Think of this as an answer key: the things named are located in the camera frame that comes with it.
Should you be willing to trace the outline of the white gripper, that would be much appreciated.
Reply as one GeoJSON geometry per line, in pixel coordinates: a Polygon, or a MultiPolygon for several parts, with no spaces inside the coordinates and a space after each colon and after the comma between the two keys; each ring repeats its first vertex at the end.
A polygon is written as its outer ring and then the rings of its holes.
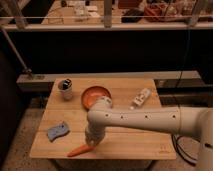
{"type": "Polygon", "coordinates": [[[89,146],[97,146],[105,137],[105,128],[89,124],[85,129],[85,141],[89,146]]]}

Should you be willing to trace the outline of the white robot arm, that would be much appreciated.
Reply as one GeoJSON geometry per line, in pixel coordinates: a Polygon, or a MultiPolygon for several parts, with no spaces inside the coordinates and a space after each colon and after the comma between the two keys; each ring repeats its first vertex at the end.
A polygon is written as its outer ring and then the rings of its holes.
{"type": "Polygon", "coordinates": [[[100,97],[89,109],[85,141],[97,146],[105,136],[107,127],[179,134],[200,142],[196,171],[213,169],[213,108],[160,107],[116,109],[109,97],[100,97]]]}

